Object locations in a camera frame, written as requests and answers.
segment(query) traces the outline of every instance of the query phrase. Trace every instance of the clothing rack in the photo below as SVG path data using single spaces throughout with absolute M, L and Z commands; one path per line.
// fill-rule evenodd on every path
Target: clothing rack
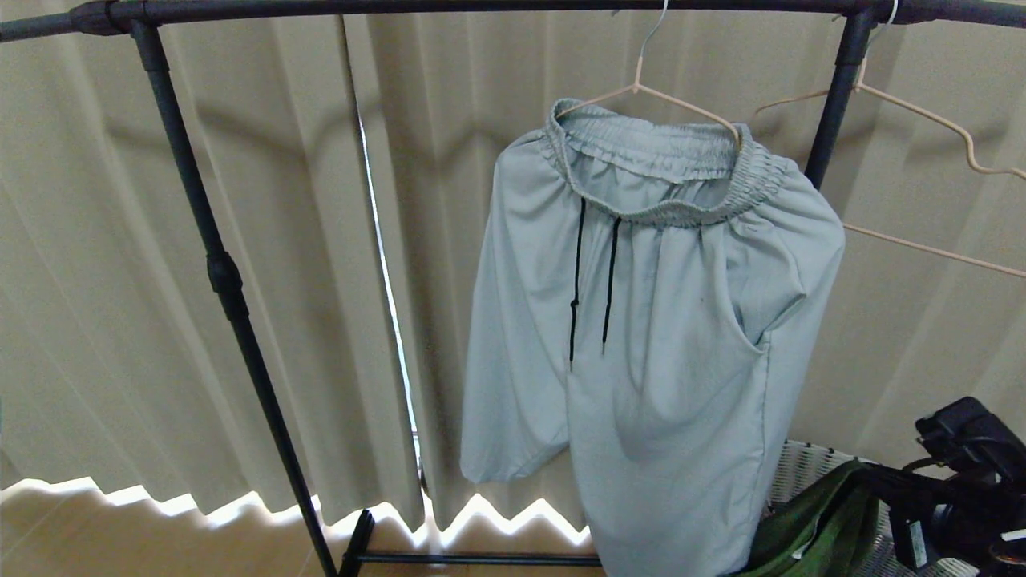
M 179 176 L 206 249 L 207 274 L 238 342 L 261 408 L 267 418 L 292 493 L 310 532 L 325 577 L 356 577 L 364 563 L 431 565 L 542 565 L 598 567 L 594 556 L 514 554 L 405 554 L 368 552 L 374 520 L 364 510 L 356 524 L 341 569 L 337 570 L 300 468 L 260 343 L 249 321 L 242 278 L 225 249 L 196 165 L 189 134 L 171 84 L 170 68 L 157 28 L 167 24 L 317 14 L 398 12 L 479 12 L 512 10 L 658 9 L 662 0 L 177 0 L 86 2 L 66 13 L 0 23 L 0 43 L 58 34 L 130 34 L 153 87 Z M 819 189 L 840 131 L 869 34 L 891 16 L 893 0 L 671 0 L 671 9 L 834 13 L 846 18 L 833 79 L 808 155 L 805 176 Z M 895 24 L 954 21 L 1026 28 L 1026 5 L 988 0 L 901 0 Z

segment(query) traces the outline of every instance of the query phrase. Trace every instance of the wire hanger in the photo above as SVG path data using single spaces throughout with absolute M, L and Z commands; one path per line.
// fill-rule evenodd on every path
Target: wire hanger
M 645 86 L 644 84 L 641 83 L 641 66 L 644 63 L 644 50 L 645 50 L 645 47 L 647 47 L 647 45 L 648 45 L 648 40 L 652 40 L 653 35 L 655 35 L 656 31 L 659 30 L 660 25 L 663 24 L 663 18 L 666 17 L 666 11 L 667 11 L 667 8 L 669 8 L 669 6 L 670 6 L 670 0 L 663 0 L 663 12 L 659 15 L 659 22 L 656 23 L 656 27 L 653 28 L 650 32 L 648 32 L 648 36 L 645 36 L 644 42 L 641 43 L 641 54 L 638 55 L 638 66 L 634 70 L 634 82 L 632 82 L 631 84 L 628 84 L 627 86 L 624 86 L 623 88 L 619 88 L 619 89 L 614 90 L 611 92 L 608 92 L 608 93 L 602 94 L 600 97 L 596 97 L 594 99 L 591 99 L 590 101 L 585 101 L 585 102 L 583 102 L 583 103 L 581 103 L 581 104 L 579 104 L 577 106 L 573 106 L 570 108 L 567 108 L 566 110 L 560 112 L 556 116 L 556 118 L 564 116 L 565 114 L 567 114 L 567 113 L 569 113 L 571 111 L 575 111 L 575 110 L 577 110 L 579 108 L 584 108 L 584 107 L 589 106 L 589 105 L 597 104 L 597 103 L 600 103 L 602 101 L 605 101 L 605 100 L 608 100 L 608 99 L 611 99 L 611 98 L 615 98 L 615 97 L 619 97 L 620 94 L 624 94 L 626 92 L 631 92 L 631 93 L 636 94 L 636 93 L 638 93 L 638 91 L 641 91 L 641 92 L 644 92 L 646 94 L 652 94 L 652 95 L 654 95 L 656 98 L 662 99 L 662 100 L 664 100 L 666 102 L 669 102 L 671 104 L 675 104 L 675 105 L 677 105 L 679 107 L 685 108 L 685 109 L 687 109 L 687 110 L 689 110 L 692 112 L 701 114 L 702 116 L 705 116 L 706 118 L 715 121 L 717 124 L 722 125 L 723 127 L 725 127 L 727 130 L 731 131 L 731 133 L 734 136 L 734 142 L 738 145 L 738 148 L 741 148 L 741 132 L 738 131 L 738 128 L 734 124 L 731 124 L 731 122 L 728 122 L 723 117 L 718 116 L 716 114 L 713 114 L 712 112 L 709 112 L 708 110 L 699 108 L 699 107 L 697 107 L 697 106 L 695 106 L 693 104 L 685 103 L 684 101 L 681 101 L 679 99 L 675 99 L 675 98 L 673 98 L 673 97 L 671 97 L 669 94 L 665 94 L 663 92 L 660 92 L 659 90 L 656 90 L 655 88 L 649 88 L 648 86 Z
M 887 29 L 887 27 L 890 27 L 894 23 L 895 16 L 898 14 L 898 2 L 899 2 L 899 0 L 895 0 L 894 1 L 894 7 L 891 10 L 891 17 L 887 20 L 886 24 L 884 24 L 883 27 L 880 28 L 880 30 L 876 34 L 874 34 L 873 37 L 869 40 L 869 43 L 866 46 L 867 50 L 869 48 L 869 45 L 871 45 L 873 43 L 873 41 L 876 40 L 880 36 L 880 34 L 882 34 Z M 866 60 L 867 59 L 865 59 L 865 57 L 862 59 L 862 65 L 859 67 L 859 75 L 858 75 L 858 78 L 855 81 L 855 87 L 853 88 L 854 92 L 856 92 L 856 93 L 866 92 L 866 93 L 868 93 L 870 95 L 873 95 L 873 97 L 876 97 L 876 98 L 878 98 L 878 99 L 880 99 L 882 101 L 885 101 L 885 102 L 889 102 L 889 103 L 894 104 L 896 106 L 899 106 L 901 108 L 904 108 L 905 110 L 908 110 L 910 112 L 914 112 L 915 114 L 918 114 L 919 116 L 922 116 L 923 118 L 926 118 L 929 120 L 933 120 L 934 122 L 937 122 L 938 124 L 940 124 L 940 125 L 942 125 L 942 126 L 944 126 L 944 127 L 946 127 L 946 128 L 954 131 L 954 132 L 956 132 L 959 137 L 962 138 L 962 141 L 965 142 L 965 161 L 969 163 L 970 168 L 976 170 L 977 172 L 980 172 L 981 175 L 1012 175 L 1012 176 L 1015 176 L 1015 177 L 1019 177 L 1020 179 L 1026 180 L 1026 170 L 1023 170 L 1021 168 L 992 168 L 990 166 L 983 166 L 983 165 L 981 165 L 977 161 L 977 159 L 976 159 L 976 143 L 973 141 L 973 134 L 971 134 L 969 132 L 969 130 L 966 130 L 965 128 L 962 128 L 958 124 L 955 124 L 954 122 L 948 120 L 947 118 L 944 118 L 943 116 L 941 116 L 939 114 L 935 114 L 935 113 L 933 113 L 933 112 L 931 112 L 931 111 L 929 111 L 929 110 L 926 110 L 926 109 L 924 109 L 922 107 L 916 106 L 916 105 L 914 105 L 912 103 L 909 103 L 909 102 L 906 102 L 906 101 L 903 101 L 903 100 L 899 99 L 898 97 L 893 97 L 893 95 L 884 92 L 883 90 L 878 90 L 878 89 L 876 89 L 876 88 L 874 88 L 874 87 L 866 84 L 864 82 L 864 79 L 865 79 L 865 76 L 866 76 Z M 819 97 L 824 97 L 826 94 L 827 94 L 827 90 L 817 90 L 816 92 L 810 92 L 807 94 L 801 94 L 799 97 L 791 97 L 789 99 L 782 99 L 782 100 L 770 103 L 767 105 L 761 106 L 761 107 L 757 108 L 754 113 L 752 113 L 752 119 L 749 122 L 749 124 L 751 124 L 752 122 L 754 122 L 755 117 L 760 112 L 762 112 L 763 110 L 766 110 L 768 108 L 773 108 L 775 106 L 779 106 L 779 105 L 782 105 L 782 104 L 795 103 L 795 102 L 804 101 L 804 100 L 808 100 L 808 99 L 815 99 L 815 98 L 819 98 Z
M 882 34 L 887 29 L 887 27 L 890 27 L 894 23 L 895 16 L 898 14 L 898 2 L 899 2 L 899 0 L 895 0 L 894 1 L 894 7 L 891 9 L 891 17 L 887 20 L 886 24 L 884 24 L 883 27 L 880 28 L 880 30 L 878 32 L 876 32 L 876 34 L 874 34 L 872 38 L 869 39 L 869 42 L 866 45 L 867 50 L 869 48 L 869 45 L 871 45 L 873 43 L 873 41 L 876 40 L 879 37 L 879 35 Z M 901 99 L 899 99 L 897 97 L 892 97 L 891 94 L 889 94 L 886 92 L 883 92 L 882 90 L 877 90 L 876 88 L 873 88 L 872 86 L 868 86 L 865 82 L 863 82 L 863 77 L 865 75 L 865 72 L 866 72 L 866 59 L 863 59 L 862 60 L 862 66 L 859 68 L 859 76 L 858 76 L 858 78 L 856 80 L 854 91 L 856 91 L 856 92 L 866 91 L 869 94 L 877 97 L 877 98 L 879 98 L 881 100 L 884 100 L 886 102 L 896 104 L 896 105 L 898 105 L 898 106 L 900 106 L 900 107 L 902 107 L 902 108 L 904 108 L 906 110 L 914 112 L 914 113 L 916 113 L 916 114 L 918 114 L 920 116 L 924 116 L 925 118 L 929 118 L 930 120 L 938 122 L 938 123 L 940 123 L 940 124 L 942 124 L 942 125 L 944 125 L 944 126 L 946 126 L 946 127 L 954 130 L 955 132 L 958 132 L 958 134 L 962 138 L 962 140 L 965 141 L 965 157 L 966 157 L 966 160 L 969 161 L 970 167 L 973 168 L 974 170 L 976 170 L 978 172 L 982 172 L 984 175 L 1014 175 L 1014 176 L 1019 177 L 1021 179 L 1026 179 L 1026 172 L 1024 172 L 1023 170 L 1020 170 L 1019 168 L 989 168 L 987 166 L 981 166 L 979 164 L 979 162 L 976 161 L 976 154 L 974 152 L 973 137 L 969 133 L 968 130 L 965 130 L 961 126 L 955 124 L 954 122 L 951 122 L 947 118 L 943 118 L 943 117 L 941 117 L 941 116 L 939 116 L 937 114 L 934 114 L 933 112 L 924 110 L 924 109 L 922 109 L 922 108 L 920 108 L 918 106 L 915 106 L 913 104 L 907 103 L 907 102 L 905 102 L 905 101 L 903 101 L 903 100 L 901 100 Z M 763 110 L 765 110 L 767 108 L 773 108 L 775 106 L 779 106 L 779 105 L 782 105 L 782 104 L 788 104 L 788 103 L 794 103 L 794 102 L 804 101 L 804 100 L 808 100 L 808 99 L 815 99 L 817 97 L 824 97 L 824 95 L 827 94 L 827 92 L 828 92 L 828 90 L 818 90 L 816 92 L 811 92 L 808 94 L 802 94 L 800 97 L 792 97 L 792 98 L 789 98 L 789 99 L 783 99 L 783 100 L 779 100 L 777 102 L 770 103 L 770 104 L 767 104 L 765 106 L 762 106 L 762 107 L 759 107 L 758 109 L 756 109 L 755 112 L 752 114 L 752 120 L 754 121 L 755 120 L 755 116 L 757 116 L 758 113 L 762 112 Z M 907 246 L 909 248 L 914 248 L 916 251 L 921 251 L 923 253 L 929 253 L 931 255 L 937 255 L 939 257 L 944 257 L 945 259 L 950 259 L 950 260 L 953 260 L 953 261 L 958 261 L 960 263 L 965 263 L 965 264 L 970 264 L 970 265 L 977 266 L 977 267 L 980 267 L 980 268 L 985 268 L 987 270 L 993 270 L 993 271 L 1000 272 L 1000 273 L 1003 273 L 1003 274 L 1008 274 L 1008 275 L 1011 275 L 1011 276 L 1016 276 L 1016 277 L 1019 277 L 1019 278 L 1026 278 L 1026 271 L 1024 271 L 1024 270 L 1014 269 L 1014 268 L 1010 268 L 1010 267 L 1005 267 L 1005 266 L 1001 266 L 1001 265 L 995 265 L 994 263 L 989 263 L 987 261 L 981 261 L 979 259 L 973 259 L 971 257 L 964 257 L 962 255 L 958 255 L 958 254 L 955 254 L 955 253 L 950 253 L 948 251 L 942 251 L 941 248 L 935 248 L 933 246 L 928 246 L 925 244 L 920 244 L 918 242 L 912 242 L 911 240 L 906 240 L 904 238 L 899 238 L 897 236 L 891 236 L 890 234 L 883 234 L 882 232 L 876 232 L 875 230 L 869 230 L 867 228 L 863 228 L 863 227 L 856 226 L 856 225 L 851 225 L 851 224 L 847 224 L 847 223 L 842 223 L 842 225 L 844 226 L 845 229 L 851 230 L 852 232 L 857 232 L 859 234 L 864 234 L 866 236 L 871 236 L 871 237 L 877 238 L 879 240 L 884 240 L 886 242 L 893 242 L 893 243 L 899 244 L 901 246 Z

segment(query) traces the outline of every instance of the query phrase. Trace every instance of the green cloth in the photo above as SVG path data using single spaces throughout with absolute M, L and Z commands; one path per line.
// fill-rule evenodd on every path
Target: green cloth
M 762 520 L 738 577 L 839 577 L 872 551 L 879 502 L 852 477 L 850 461 Z

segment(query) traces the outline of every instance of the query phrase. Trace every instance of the woven surface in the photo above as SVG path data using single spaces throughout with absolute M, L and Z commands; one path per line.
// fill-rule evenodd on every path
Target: woven surface
M 777 466 L 777 476 L 770 493 L 770 508 L 790 501 L 818 478 L 852 459 L 855 457 L 833 449 L 788 440 Z M 881 503 L 876 545 L 869 560 L 853 574 L 856 577 L 915 575 L 895 559 L 887 511 L 887 506 Z M 921 575 L 922 577 L 970 577 L 976 574 L 977 570 L 969 565 L 953 560 L 943 560 Z

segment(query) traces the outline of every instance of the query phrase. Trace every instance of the curtain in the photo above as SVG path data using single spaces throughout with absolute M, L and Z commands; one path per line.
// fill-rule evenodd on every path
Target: curtain
M 12 20 L 74 3 L 2 4 Z M 161 29 L 204 183 L 325 521 L 423 521 L 345 37 L 334 17 Z M 0 48 L 5 484 L 294 498 L 206 278 L 134 43 Z
M 361 114 L 373 126 L 371 174 L 424 470 L 442 526 L 475 492 L 506 516 L 545 498 L 584 523 L 566 455 L 509 486 L 473 487 L 460 474 L 471 295 L 498 154 L 540 127 L 555 99 L 629 83 L 657 17 L 346 17 Z M 828 15 L 674 11 L 648 44 L 642 81 L 748 121 L 762 104 L 829 85 L 841 29 Z M 969 126 L 983 163 L 1022 166 L 1024 49 L 1018 30 L 891 27 L 873 45 L 866 80 Z M 645 95 L 607 106 L 656 122 L 705 121 Z M 767 111 L 755 137 L 801 164 L 821 107 Z M 963 158 L 954 133 L 856 94 L 823 193 L 853 224 L 1026 267 L 1026 183 L 982 177 Z M 914 420 L 966 394 L 1026 434 L 1026 283 L 853 233 L 847 241 L 792 436 L 900 465 L 921 456 Z

